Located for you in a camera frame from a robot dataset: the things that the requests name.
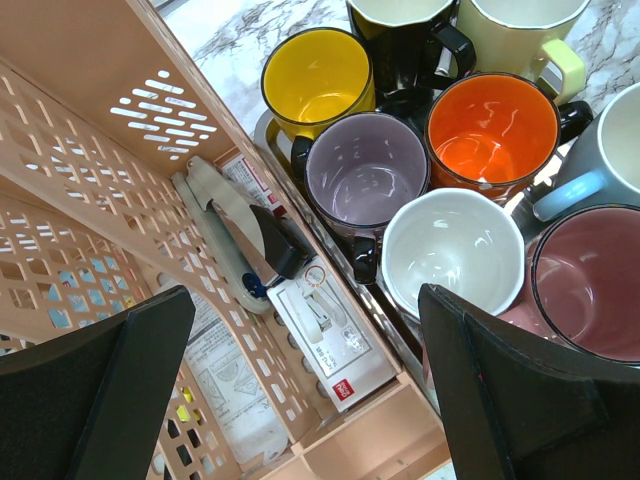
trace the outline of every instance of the silver tray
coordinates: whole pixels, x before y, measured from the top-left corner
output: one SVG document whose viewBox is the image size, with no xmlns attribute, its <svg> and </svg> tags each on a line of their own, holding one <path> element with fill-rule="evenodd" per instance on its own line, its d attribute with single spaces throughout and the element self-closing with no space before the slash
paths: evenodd
<svg viewBox="0 0 640 480">
<path fill-rule="evenodd" d="M 427 387 L 422 369 L 422 333 L 415 320 L 397 307 L 383 282 L 374 286 L 364 286 L 356 283 L 353 270 L 345 252 L 340 248 L 340 240 L 330 233 L 327 225 L 306 201 L 290 177 L 288 154 L 291 142 L 281 131 L 273 118 L 266 111 L 258 120 L 254 132 L 254 142 L 268 166 L 274 179 L 280 184 L 289 197 L 297 212 L 309 225 L 312 233 L 322 245 L 324 253 L 332 260 L 334 266 L 349 285 L 351 294 L 356 298 L 366 312 L 370 321 L 377 325 L 387 338 L 393 350 L 405 365 L 409 374 L 418 384 L 427 400 L 439 413 L 438 399 L 435 390 Z M 569 144 L 558 149 L 554 158 L 536 176 L 532 185 L 519 193 L 505 205 L 518 228 L 522 232 L 525 243 L 529 243 L 548 223 L 538 221 L 532 213 L 532 205 L 551 190 L 553 176 L 557 173 L 564 155 L 569 150 Z"/>
</svg>

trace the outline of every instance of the beige plastic basket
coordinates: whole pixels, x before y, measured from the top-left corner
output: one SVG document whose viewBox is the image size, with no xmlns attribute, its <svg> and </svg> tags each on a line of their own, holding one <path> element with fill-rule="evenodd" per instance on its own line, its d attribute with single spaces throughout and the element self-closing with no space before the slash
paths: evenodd
<svg viewBox="0 0 640 480">
<path fill-rule="evenodd" d="M 224 319 L 290 447 L 277 468 L 261 458 L 238 465 L 183 363 L 148 478 L 163 478 L 159 459 L 185 480 L 418 479 L 447 462 L 437 415 L 373 328 L 397 377 L 337 415 L 286 328 L 272 314 L 248 314 L 228 293 L 168 180 L 192 155 L 244 154 L 318 245 L 150 4 L 7 0 L 3 11 L 0 353 L 127 308 L 166 272 Z"/>
</svg>

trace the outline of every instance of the purple mug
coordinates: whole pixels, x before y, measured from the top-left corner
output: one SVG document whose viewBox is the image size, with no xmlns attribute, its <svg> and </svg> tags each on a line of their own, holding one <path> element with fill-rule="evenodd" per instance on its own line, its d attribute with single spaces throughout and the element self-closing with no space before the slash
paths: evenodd
<svg viewBox="0 0 640 480">
<path fill-rule="evenodd" d="M 529 247 L 519 304 L 500 318 L 556 343 L 640 364 L 640 208 L 569 215 Z"/>
<path fill-rule="evenodd" d="M 378 240 L 403 205 L 422 195 L 430 166 L 420 136 L 384 113 L 356 113 L 316 139 L 305 168 L 311 201 L 353 244 L 358 283 L 375 282 Z"/>
</svg>

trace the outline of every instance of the orange mug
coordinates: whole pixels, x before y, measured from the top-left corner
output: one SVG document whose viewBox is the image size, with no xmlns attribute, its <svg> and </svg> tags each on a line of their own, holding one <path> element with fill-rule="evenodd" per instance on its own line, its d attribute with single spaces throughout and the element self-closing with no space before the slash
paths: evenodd
<svg viewBox="0 0 640 480">
<path fill-rule="evenodd" d="M 502 204 L 527 187 L 558 145 L 593 120 L 586 102 L 556 107 L 534 83 L 482 73 L 434 102 L 425 127 L 431 185 L 475 190 Z"/>
</svg>

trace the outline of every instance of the light green mug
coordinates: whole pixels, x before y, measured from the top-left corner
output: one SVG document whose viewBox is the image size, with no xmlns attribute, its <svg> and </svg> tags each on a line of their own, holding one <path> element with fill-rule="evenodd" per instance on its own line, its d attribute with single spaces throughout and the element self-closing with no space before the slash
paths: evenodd
<svg viewBox="0 0 640 480">
<path fill-rule="evenodd" d="M 481 72 L 537 81 L 547 62 L 562 73 L 561 105 L 586 83 L 586 68 L 564 38 L 590 0 L 461 0 L 456 28 L 471 39 Z"/>
</svg>

